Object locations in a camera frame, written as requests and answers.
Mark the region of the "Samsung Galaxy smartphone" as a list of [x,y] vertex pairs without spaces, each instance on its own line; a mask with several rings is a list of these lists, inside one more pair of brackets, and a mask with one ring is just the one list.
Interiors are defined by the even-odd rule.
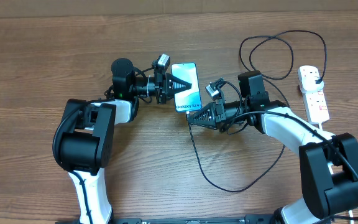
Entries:
[[176,63],[171,66],[175,109],[178,113],[198,111],[202,108],[196,64]]

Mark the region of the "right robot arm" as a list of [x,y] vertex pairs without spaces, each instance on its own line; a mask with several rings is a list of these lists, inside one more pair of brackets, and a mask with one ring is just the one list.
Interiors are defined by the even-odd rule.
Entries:
[[238,76],[238,101],[224,101],[223,82],[207,86],[213,102],[189,114],[188,123],[221,132],[244,123],[279,140],[300,160],[301,199],[271,215],[246,215],[246,223],[331,223],[345,220],[344,212],[358,208],[358,142],[353,135],[323,131],[281,101],[270,101],[259,71]]

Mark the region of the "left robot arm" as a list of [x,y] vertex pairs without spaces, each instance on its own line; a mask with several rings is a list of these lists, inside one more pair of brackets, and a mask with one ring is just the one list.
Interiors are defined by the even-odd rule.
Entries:
[[165,104],[175,94],[195,87],[195,79],[189,73],[180,78],[168,72],[169,68],[173,65],[166,54],[152,62],[151,77],[128,58],[119,58],[111,65],[112,85],[103,99],[67,101],[53,137],[52,152],[75,185],[80,205],[76,223],[113,220],[104,169],[111,157],[115,125],[133,121],[140,101]]

